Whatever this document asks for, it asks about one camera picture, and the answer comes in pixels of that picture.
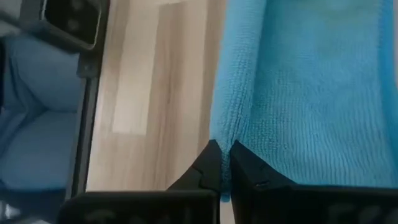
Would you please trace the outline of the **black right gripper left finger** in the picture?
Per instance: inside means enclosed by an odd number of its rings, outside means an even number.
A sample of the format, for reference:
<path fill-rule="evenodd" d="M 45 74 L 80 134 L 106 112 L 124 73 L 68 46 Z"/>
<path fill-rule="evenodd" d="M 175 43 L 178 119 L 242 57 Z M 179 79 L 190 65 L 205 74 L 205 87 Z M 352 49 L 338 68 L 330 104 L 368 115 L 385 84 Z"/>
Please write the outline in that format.
<path fill-rule="evenodd" d="M 85 192 L 67 200 L 58 224 L 220 224 L 221 149 L 215 140 L 166 190 Z"/>

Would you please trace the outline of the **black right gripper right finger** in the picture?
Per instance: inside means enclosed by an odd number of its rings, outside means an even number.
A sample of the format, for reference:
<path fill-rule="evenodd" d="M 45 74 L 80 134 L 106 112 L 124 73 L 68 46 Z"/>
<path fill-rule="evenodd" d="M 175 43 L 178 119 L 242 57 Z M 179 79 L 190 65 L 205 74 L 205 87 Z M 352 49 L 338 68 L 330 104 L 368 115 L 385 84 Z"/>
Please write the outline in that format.
<path fill-rule="evenodd" d="M 236 224 L 398 224 L 398 190 L 298 184 L 235 141 L 230 150 Z"/>

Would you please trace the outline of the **blue microfiber towel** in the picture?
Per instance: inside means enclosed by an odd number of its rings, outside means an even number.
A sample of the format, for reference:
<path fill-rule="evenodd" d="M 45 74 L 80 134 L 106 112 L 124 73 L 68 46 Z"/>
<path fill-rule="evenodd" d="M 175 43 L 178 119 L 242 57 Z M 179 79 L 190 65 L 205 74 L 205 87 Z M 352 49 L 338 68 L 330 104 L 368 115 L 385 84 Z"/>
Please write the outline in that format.
<path fill-rule="evenodd" d="M 398 188 L 393 0 L 228 0 L 210 138 L 294 182 Z"/>

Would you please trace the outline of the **person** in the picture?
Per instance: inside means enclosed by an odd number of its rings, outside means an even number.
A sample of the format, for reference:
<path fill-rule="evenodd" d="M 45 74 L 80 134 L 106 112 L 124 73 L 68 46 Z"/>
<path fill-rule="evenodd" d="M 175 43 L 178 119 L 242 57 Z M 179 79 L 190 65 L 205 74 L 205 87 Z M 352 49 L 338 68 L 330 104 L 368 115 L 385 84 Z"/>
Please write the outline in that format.
<path fill-rule="evenodd" d="M 63 189 L 82 92 L 79 56 L 24 35 L 1 43 L 0 183 L 11 190 Z"/>

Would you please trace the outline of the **black aluminium table frame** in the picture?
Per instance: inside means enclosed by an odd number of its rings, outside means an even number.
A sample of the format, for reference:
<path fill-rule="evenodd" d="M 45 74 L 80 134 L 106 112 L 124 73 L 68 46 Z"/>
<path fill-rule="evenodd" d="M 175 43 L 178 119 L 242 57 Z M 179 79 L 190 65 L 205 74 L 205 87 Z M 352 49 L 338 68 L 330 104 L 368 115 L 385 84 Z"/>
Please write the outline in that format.
<path fill-rule="evenodd" d="M 102 51 L 83 52 L 79 56 L 77 74 L 81 78 L 81 93 L 65 194 L 67 200 L 86 190 L 102 59 Z"/>

